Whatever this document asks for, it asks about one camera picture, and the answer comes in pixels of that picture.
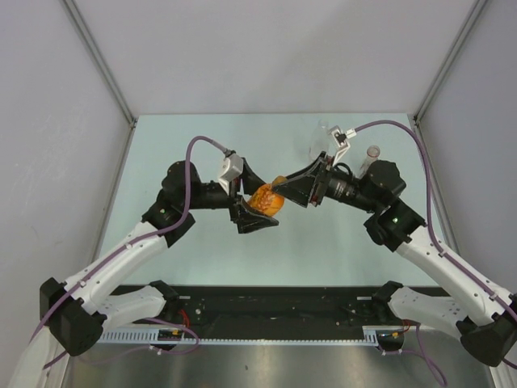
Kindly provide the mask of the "orange juice bottle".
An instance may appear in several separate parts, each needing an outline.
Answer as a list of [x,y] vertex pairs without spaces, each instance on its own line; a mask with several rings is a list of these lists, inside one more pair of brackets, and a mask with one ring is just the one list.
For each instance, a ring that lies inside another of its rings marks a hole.
[[285,199],[273,191],[275,183],[266,183],[258,188],[247,201],[248,205],[260,213],[273,217],[284,206]]

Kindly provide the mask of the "milk bottle with red label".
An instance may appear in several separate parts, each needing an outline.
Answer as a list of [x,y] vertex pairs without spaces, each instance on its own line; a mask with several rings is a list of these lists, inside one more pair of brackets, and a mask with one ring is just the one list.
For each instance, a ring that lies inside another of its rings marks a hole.
[[362,178],[368,168],[380,157],[380,147],[377,145],[370,145],[366,150],[366,156],[359,168],[359,177]]

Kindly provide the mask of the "orange bottle cap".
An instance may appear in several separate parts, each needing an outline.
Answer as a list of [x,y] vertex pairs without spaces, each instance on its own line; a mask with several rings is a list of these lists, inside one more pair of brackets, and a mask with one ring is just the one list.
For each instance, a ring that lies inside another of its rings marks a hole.
[[271,182],[271,187],[275,188],[280,184],[285,183],[287,180],[288,179],[285,176],[279,175]]

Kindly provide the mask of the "clear water bottle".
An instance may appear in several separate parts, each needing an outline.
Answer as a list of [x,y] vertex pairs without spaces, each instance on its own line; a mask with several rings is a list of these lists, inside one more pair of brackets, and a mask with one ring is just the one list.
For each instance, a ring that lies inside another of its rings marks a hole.
[[308,148],[308,160],[314,162],[321,153],[328,153],[330,150],[329,140],[330,126],[326,120],[320,119],[317,126],[312,131],[309,148]]

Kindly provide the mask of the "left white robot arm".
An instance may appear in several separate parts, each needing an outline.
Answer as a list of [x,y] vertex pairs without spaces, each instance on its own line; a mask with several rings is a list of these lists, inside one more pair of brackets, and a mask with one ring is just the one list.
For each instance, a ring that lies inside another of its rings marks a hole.
[[172,164],[156,201],[110,253],[63,282],[40,286],[40,324],[19,359],[9,385],[42,387],[46,371],[61,358],[80,356],[102,334],[145,318],[169,323],[179,312],[178,294],[163,281],[125,295],[112,292],[149,259],[172,247],[194,225],[190,209],[228,209],[241,234],[277,226],[272,186],[245,159],[233,154],[222,162],[217,181],[204,183],[193,163]]

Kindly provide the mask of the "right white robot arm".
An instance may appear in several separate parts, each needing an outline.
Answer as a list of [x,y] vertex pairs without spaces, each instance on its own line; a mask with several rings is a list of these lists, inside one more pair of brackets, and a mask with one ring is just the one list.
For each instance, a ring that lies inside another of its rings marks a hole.
[[423,270],[452,299],[425,297],[389,282],[372,304],[379,323],[397,318],[422,323],[458,339],[482,364],[499,366],[516,343],[516,296],[440,242],[430,222],[401,200],[405,188],[394,162],[377,160],[356,178],[332,166],[326,154],[273,186],[275,193],[303,207],[330,198],[369,213],[364,227],[370,239]]

